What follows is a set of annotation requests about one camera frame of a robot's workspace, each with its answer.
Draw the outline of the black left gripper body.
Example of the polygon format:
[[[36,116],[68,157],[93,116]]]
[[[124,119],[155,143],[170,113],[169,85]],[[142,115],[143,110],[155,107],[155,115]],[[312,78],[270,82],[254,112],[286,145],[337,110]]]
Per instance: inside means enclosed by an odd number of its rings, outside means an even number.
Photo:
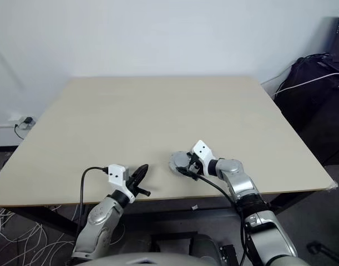
[[[126,187],[127,189],[133,194],[133,195],[137,195],[138,194],[138,180],[135,177],[130,177],[127,181],[126,181]]]

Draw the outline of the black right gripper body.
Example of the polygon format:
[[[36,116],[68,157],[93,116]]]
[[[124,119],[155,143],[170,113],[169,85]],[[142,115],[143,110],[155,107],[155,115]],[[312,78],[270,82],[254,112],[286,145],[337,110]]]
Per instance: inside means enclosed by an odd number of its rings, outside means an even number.
[[[189,177],[197,178],[198,176],[203,176],[203,164],[200,161],[198,155],[189,156],[189,166],[188,166]]]

